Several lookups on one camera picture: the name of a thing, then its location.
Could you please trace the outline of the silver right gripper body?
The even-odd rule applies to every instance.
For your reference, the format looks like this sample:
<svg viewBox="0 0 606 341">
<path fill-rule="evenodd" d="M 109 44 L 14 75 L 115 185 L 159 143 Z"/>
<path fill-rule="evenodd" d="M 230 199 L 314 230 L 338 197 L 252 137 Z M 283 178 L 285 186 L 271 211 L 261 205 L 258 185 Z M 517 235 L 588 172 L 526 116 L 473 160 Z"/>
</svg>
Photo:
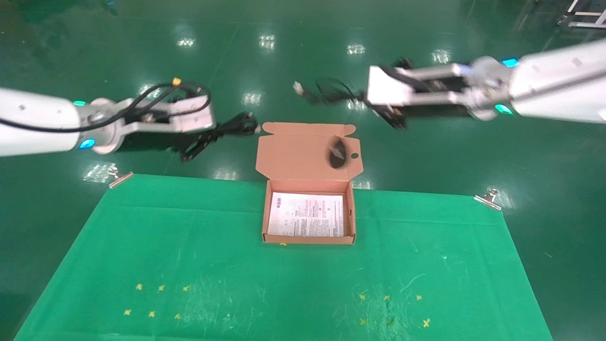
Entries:
<svg viewBox="0 0 606 341">
<path fill-rule="evenodd" d="M 473 118 L 490 121 L 495 106 L 509 103 L 513 70 L 492 57 L 470 64 L 441 64 L 414 69 L 372 65 L 368 71 L 366 105 L 405 107 L 413 118 Z"/>
</svg>

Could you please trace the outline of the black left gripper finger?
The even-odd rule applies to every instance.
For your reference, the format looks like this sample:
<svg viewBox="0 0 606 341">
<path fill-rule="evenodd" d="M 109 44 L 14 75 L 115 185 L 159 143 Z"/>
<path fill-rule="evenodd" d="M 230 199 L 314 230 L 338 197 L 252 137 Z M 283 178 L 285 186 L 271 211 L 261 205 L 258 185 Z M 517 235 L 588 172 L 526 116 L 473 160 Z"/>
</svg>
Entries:
<svg viewBox="0 0 606 341">
<path fill-rule="evenodd" d="M 217 142 L 219 138 L 225 136 L 229 129 L 225 126 L 218 126 L 211 130 L 206 130 L 199 135 L 199 142 L 201 144 L 212 144 Z"/>
<path fill-rule="evenodd" d="M 208 137 L 184 137 L 179 141 L 180 161 L 190 162 L 210 144 Z"/>
</svg>

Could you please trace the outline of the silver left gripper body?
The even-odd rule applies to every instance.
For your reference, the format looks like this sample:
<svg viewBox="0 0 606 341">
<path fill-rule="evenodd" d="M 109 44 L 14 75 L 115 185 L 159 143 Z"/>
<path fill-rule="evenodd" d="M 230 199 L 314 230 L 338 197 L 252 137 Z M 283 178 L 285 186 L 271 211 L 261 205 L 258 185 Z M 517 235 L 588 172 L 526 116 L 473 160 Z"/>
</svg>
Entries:
<svg viewBox="0 0 606 341">
<path fill-rule="evenodd" d="M 154 106 L 145 110 L 151 103 Z M 199 137 L 215 127 L 210 95 L 188 95 L 171 103 L 145 99 L 132 112 L 94 130 L 89 137 L 95 140 L 92 150 L 98 154 L 134 149 L 179 151 L 182 138 Z"/>
</svg>

